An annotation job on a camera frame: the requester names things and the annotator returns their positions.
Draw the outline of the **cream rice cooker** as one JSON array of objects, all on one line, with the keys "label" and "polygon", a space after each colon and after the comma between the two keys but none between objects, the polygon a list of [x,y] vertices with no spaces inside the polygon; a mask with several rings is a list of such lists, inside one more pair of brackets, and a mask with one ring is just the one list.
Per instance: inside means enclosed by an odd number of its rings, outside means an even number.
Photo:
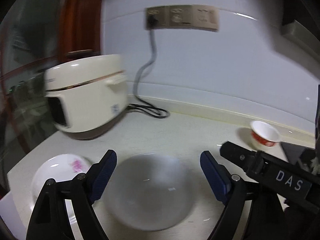
[{"label": "cream rice cooker", "polygon": [[44,74],[45,91],[55,127],[78,140],[106,133],[127,113],[126,80],[118,54],[49,68]]}]

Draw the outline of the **grey patterned white bowl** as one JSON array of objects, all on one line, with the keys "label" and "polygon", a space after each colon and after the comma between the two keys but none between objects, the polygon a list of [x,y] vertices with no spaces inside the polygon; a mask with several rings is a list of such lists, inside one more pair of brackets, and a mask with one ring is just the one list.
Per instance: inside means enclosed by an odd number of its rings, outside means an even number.
[{"label": "grey patterned white bowl", "polygon": [[140,154],[116,166],[101,199],[125,226],[160,231],[189,215],[195,185],[189,168],[178,158]]}]

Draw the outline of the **wall socket panel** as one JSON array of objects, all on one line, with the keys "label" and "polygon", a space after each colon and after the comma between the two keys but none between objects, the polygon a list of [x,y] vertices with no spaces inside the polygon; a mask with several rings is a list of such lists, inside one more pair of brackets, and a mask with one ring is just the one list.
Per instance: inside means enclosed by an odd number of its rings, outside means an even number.
[{"label": "wall socket panel", "polygon": [[209,5],[163,5],[145,9],[145,28],[219,31],[219,9]]}]

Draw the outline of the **glass window with wooden frame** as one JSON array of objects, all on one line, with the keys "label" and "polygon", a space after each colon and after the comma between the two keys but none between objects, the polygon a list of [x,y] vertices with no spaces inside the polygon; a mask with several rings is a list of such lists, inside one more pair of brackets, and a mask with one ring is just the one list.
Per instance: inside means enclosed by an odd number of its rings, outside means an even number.
[{"label": "glass window with wooden frame", "polygon": [[102,0],[1,0],[1,195],[8,172],[55,131],[44,72],[100,54]]}]

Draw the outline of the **large floral plate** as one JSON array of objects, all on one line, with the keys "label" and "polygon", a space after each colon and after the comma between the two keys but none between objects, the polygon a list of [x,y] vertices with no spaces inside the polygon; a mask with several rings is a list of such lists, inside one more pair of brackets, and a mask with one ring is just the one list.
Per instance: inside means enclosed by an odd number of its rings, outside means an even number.
[{"label": "large floral plate", "polygon": [[60,154],[45,161],[36,171],[31,183],[31,195],[35,203],[47,179],[68,181],[79,173],[86,173],[91,163],[82,156]]}]

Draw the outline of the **red banded white bowl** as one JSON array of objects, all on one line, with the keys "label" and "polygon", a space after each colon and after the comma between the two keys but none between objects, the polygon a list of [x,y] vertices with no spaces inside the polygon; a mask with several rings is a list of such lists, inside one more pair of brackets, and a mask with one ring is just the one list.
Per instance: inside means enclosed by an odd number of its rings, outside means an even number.
[{"label": "red banded white bowl", "polygon": [[280,142],[279,132],[266,122],[254,120],[250,129],[251,142],[256,150],[267,151]]}]

